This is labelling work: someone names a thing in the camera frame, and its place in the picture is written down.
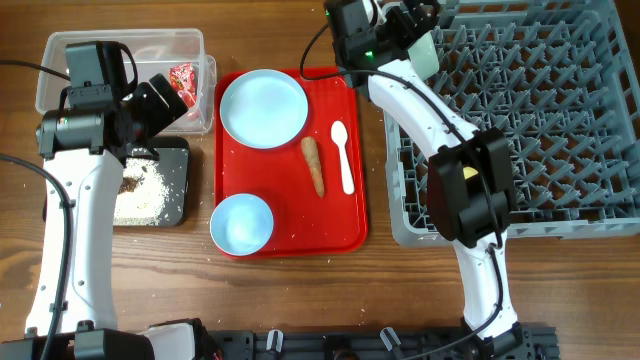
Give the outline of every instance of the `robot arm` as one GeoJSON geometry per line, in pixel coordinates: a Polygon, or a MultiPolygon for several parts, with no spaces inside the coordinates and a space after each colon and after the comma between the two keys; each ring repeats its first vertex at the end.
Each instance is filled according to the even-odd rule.
{"type": "MultiPolygon", "coordinates": [[[[437,1],[429,3],[438,10],[437,1]]],[[[476,343],[483,344],[483,357],[498,356],[521,342],[514,331],[519,324],[509,296],[505,250],[504,247],[495,250],[499,270],[496,274],[489,248],[497,239],[477,169],[470,166],[467,152],[441,116],[478,152],[503,239],[507,235],[509,211],[515,207],[508,143],[495,129],[480,132],[425,85],[424,80],[439,67],[429,32],[435,27],[437,17],[427,14],[417,1],[405,0],[404,5],[404,12],[393,7],[375,19],[372,16],[375,11],[368,9],[377,4],[370,0],[325,3],[336,62],[347,71],[375,70],[400,77],[430,100],[431,105],[389,77],[347,75],[350,86],[388,112],[429,162],[428,207],[434,225],[442,236],[453,242],[458,257],[465,294],[464,324],[468,332],[473,332],[499,311],[476,339],[476,343]],[[502,307],[497,309],[500,288],[502,307]]]]}

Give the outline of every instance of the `wooden table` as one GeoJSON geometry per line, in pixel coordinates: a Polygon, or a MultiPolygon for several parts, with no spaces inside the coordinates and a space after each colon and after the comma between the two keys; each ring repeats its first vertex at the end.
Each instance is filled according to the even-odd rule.
{"type": "MultiPolygon", "coordinates": [[[[195,27],[218,61],[233,70],[289,68],[324,22],[320,1],[215,3],[45,0],[0,6],[0,58],[39,63],[55,31],[195,27]]],[[[631,1],[621,2],[627,39],[640,48],[631,1]]],[[[330,39],[309,65],[332,64],[330,39]]],[[[37,72],[0,68],[0,152],[41,163],[34,131],[37,72]]],[[[212,330],[321,331],[459,324],[463,293],[451,247],[404,249],[392,239],[384,176],[382,114],[359,100],[369,204],[367,242],[346,255],[234,262],[209,235],[213,136],[187,137],[194,149],[189,215],[173,229],[116,229],[113,292],[122,330],[200,317],[212,330]]],[[[0,163],[0,341],[22,337],[40,272],[44,224],[41,178],[0,163]]],[[[640,358],[640,237],[510,241],[513,304],[523,322],[558,329],[565,359],[640,358]]]]}

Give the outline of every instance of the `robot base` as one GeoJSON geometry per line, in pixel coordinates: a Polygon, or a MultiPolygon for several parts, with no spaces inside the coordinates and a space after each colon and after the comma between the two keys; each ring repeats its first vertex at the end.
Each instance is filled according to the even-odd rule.
{"type": "MultiPolygon", "coordinates": [[[[524,342],[496,360],[559,360],[556,330],[552,327],[522,327],[524,342]]],[[[251,331],[210,331],[227,360],[399,360],[397,351],[388,351],[377,333],[287,333],[279,342],[268,341],[269,335],[251,331]]],[[[403,357],[418,355],[446,345],[464,335],[462,328],[436,328],[420,332],[397,333],[403,357]]],[[[474,359],[474,350],[461,348],[444,351],[422,360],[474,359]]]]}

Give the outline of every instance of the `plastic spoon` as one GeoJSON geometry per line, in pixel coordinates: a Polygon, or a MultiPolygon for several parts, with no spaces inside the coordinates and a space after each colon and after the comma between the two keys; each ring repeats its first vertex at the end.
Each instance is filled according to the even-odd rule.
{"type": "Polygon", "coordinates": [[[347,158],[347,128],[344,127],[342,121],[336,121],[331,126],[331,140],[338,145],[340,150],[340,173],[342,174],[342,190],[347,195],[353,194],[355,186],[353,185],[353,176],[349,167],[349,159],[347,158]]]}

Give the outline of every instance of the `black cable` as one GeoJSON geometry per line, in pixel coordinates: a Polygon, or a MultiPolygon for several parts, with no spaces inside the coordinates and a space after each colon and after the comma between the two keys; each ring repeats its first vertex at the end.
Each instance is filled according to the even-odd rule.
{"type": "Polygon", "coordinates": [[[69,78],[69,76],[57,72],[55,70],[51,70],[49,68],[46,68],[44,66],[40,66],[38,64],[34,64],[34,63],[30,63],[27,61],[20,61],[20,60],[2,60],[0,59],[0,65],[14,65],[14,66],[24,66],[24,67],[28,67],[28,68],[32,68],[32,69],[36,69],[36,70],[40,70],[40,71],[44,71],[47,74],[53,75],[53,76],[57,76],[59,78],[62,78],[64,80],[70,81],[71,79],[69,78]]]}
{"type": "Polygon", "coordinates": [[[371,17],[371,22],[369,26],[375,26],[378,23],[378,4],[376,4],[377,0],[371,0],[371,6],[373,6],[373,16],[371,17]]]}
{"type": "Polygon", "coordinates": [[[484,171],[482,170],[482,167],[480,166],[480,161],[478,160],[475,152],[471,149],[471,147],[469,146],[469,143],[465,140],[465,138],[460,134],[460,132],[458,132],[458,129],[449,121],[449,119],[447,118],[446,115],[444,115],[442,113],[442,111],[433,103],[433,101],[431,101],[431,99],[429,99],[429,97],[427,95],[425,95],[422,91],[420,91],[420,89],[418,89],[415,85],[413,85],[411,82],[404,80],[403,78],[393,75],[393,74],[389,74],[383,71],[379,71],[379,70],[345,70],[345,71],[339,71],[339,72],[335,72],[335,73],[330,73],[330,74],[324,74],[324,75],[320,75],[320,76],[315,76],[315,77],[308,77],[305,76],[304,74],[304,62],[307,58],[307,55],[309,54],[309,51],[311,50],[311,47],[313,46],[313,44],[318,40],[318,38],[322,35],[322,33],[327,30],[327,28],[329,27],[329,24],[325,24],[320,31],[318,31],[318,33],[316,33],[316,35],[313,37],[313,39],[311,39],[311,42],[309,42],[309,45],[307,45],[307,48],[304,50],[304,53],[302,54],[302,59],[300,59],[300,76],[305,79],[305,80],[323,80],[323,79],[328,79],[328,78],[332,78],[332,77],[336,77],[336,76],[346,76],[346,75],[352,75],[352,74],[364,74],[364,75],[379,75],[379,76],[383,76],[386,78],[389,78],[391,80],[394,80],[400,84],[402,84],[404,87],[411,89],[416,95],[418,95],[422,100],[424,100],[434,111],[435,113],[440,117],[440,119],[442,120],[442,122],[447,126],[447,128],[449,128],[449,130],[451,131],[451,133],[458,139],[458,141],[460,141],[460,144],[462,145],[463,149],[465,150],[465,152],[467,153],[467,156],[469,157],[469,159],[471,160],[471,165],[478,171],[478,175],[480,177],[480,182],[482,183],[482,188],[484,190],[484,195],[485,195],[485,199],[487,201],[487,205],[489,207],[489,215],[491,217],[491,223],[493,228],[496,230],[496,241],[497,241],[497,249],[502,249],[503,247],[503,241],[502,241],[502,234],[500,234],[500,226],[498,226],[498,217],[496,216],[495,213],[495,208],[493,206],[493,199],[491,198],[491,190],[489,189],[489,185],[487,183],[487,179],[486,176],[484,174],[484,171]]]}
{"type": "Polygon", "coordinates": [[[44,343],[44,348],[42,350],[42,355],[40,357],[41,360],[46,360],[49,358],[49,353],[51,352],[51,347],[53,346],[53,340],[55,337],[56,330],[58,329],[58,324],[60,323],[60,317],[62,316],[62,306],[64,301],[64,292],[66,287],[66,279],[69,265],[69,256],[71,253],[71,236],[72,232],[70,231],[71,227],[71,205],[69,202],[69,196],[66,191],[62,187],[62,184],[58,182],[58,180],[51,175],[48,171],[40,168],[37,165],[34,165],[28,161],[24,161],[13,156],[0,154],[0,160],[8,161],[14,163],[16,165],[20,165],[24,168],[27,168],[38,175],[44,177],[51,186],[55,189],[60,196],[60,202],[62,206],[62,211],[64,215],[64,225],[63,225],[63,242],[62,242],[62,257],[60,260],[60,270],[58,274],[58,285],[56,288],[56,297],[54,301],[53,315],[51,317],[51,325],[49,326],[49,335],[47,336],[47,340],[44,343]]]}
{"type": "Polygon", "coordinates": [[[124,44],[121,44],[121,45],[122,46],[120,47],[120,50],[124,51],[124,53],[127,54],[127,56],[129,57],[129,60],[131,61],[131,66],[133,67],[133,80],[131,80],[127,89],[127,92],[128,92],[127,95],[129,95],[136,90],[136,87],[138,87],[138,66],[136,65],[136,61],[133,60],[133,55],[131,55],[131,50],[129,50],[129,48],[126,47],[124,44]]]}
{"type": "Polygon", "coordinates": [[[489,253],[490,257],[491,257],[491,261],[493,263],[493,268],[495,270],[496,273],[496,281],[498,283],[498,302],[496,304],[496,310],[493,312],[493,314],[491,314],[491,316],[487,319],[487,321],[484,322],[484,324],[482,324],[480,327],[478,327],[477,329],[475,329],[473,332],[471,332],[470,334],[456,340],[453,341],[450,344],[441,346],[437,349],[431,350],[429,352],[423,353],[423,354],[418,354],[415,356],[410,356],[410,357],[406,357],[403,358],[401,360],[414,360],[414,359],[418,359],[418,358],[424,358],[426,356],[435,354],[435,353],[439,353],[441,351],[444,350],[448,350],[452,347],[455,347],[459,344],[462,344],[466,341],[471,340],[473,337],[475,337],[476,335],[478,335],[480,332],[482,332],[484,329],[486,329],[487,327],[489,327],[489,325],[491,325],[491,323],[498,317],[498,315],[500,314],[500,311],[502,310],[502,303],[503,303],[503,298],[504,298],[504,289],[503,289],[503,285],[502,285],[502,277],[500,276],[500,268],[498,266],[498,260],[496,259],[496,250],[500,250],[502,249],[504,243],[502,240],[502,234],[500,232],[500,227],[498,226],[498,219],[495,213],[495,208],[493,206],[493,199],[491,199],[491,191],[489,189],[489,185],[487,184],[487,180],[486,180],[486,176],[484,174],[484,171],[482,170],[482,167],[480,166],[480,161],[478,160],[475,152],[473,151],[473,149],[471,149],[471,147],[469,146],[469,143],[467,142],[467,140],[462,136],[462,134],[460,134],[460,132],[458,131],[458,129],[449,121],[449,119],[447,118],[447,116],[442,113],[442,111],[433,103],[433,101],[431,101],[431,99],[429,99],[429,97],[423,93],[420,89],[418,89],[415,85],[413,85],[411,82],[404,80],[403,78],[393,75],[393,74],[389,74],[389,73],[385,73],[383,71],[378,71],[378,70],[345,70],[345,71],[338,71],[335,73],[330,73],[330,74],[324,74],[324,75],[320,75],[320,76],[315,76],[315,77],[308,77],[305,76],[304,74],[304,62],[307,58],[307,55],[309,54],[309,51],[311,50],[311,47],[313,47],[313,44],[318,40],[318,38],[322,35],[322,33],[324,33],[325,30],[327,30],[327,28],[329,27],[329,24],[325,24],[317,33],[316,35],[313,37],[313,39],[311,40],[311,42],[309,42],[309,45],[307,45],[307,48],[304,50],[304,53],[302,54],[302,58],[300,59],[300,77],[302,77],[305,80],[323,80],[323,79],[328,79],[328,78],[332,78],[332,77],[336,77],[336,76],[346,76],[346,75],[352,75],[352,74],[364,74],[364,75],[379,75],[379,76],[383,76],[386,77],[388,79],[394,80],[400,84],[402,84],[404,87],[406,87],[407,89],[411,89],[416,95],[418,95],[422,100],[424,100],[436,113],[436,115],[438,115],[440,117],[440,119],[442,120],[442,122],[445,124],[445,126],[447,126],[447,128],[449,128],[449,130],[451,131],[451,133],[458,139],[458,141],[460,141],[460,144],[462,145],[463,149],[465,150],[465,152],[467,153],[467,156],[469,157],[472,166],[478,171],[478,176],[480,177],[481,183],[482,183],[482,187],[484,190],[484,194],[485,194],[485,199],[487,201],[487,205],[489,207],[489,214],[491,216],[491,223],[493,226],[493,229],[495,231],[495,235],[496,235],[496,242],[497,244],[490,244],[489,248],[487,249],[487,252],[489,253]]]}

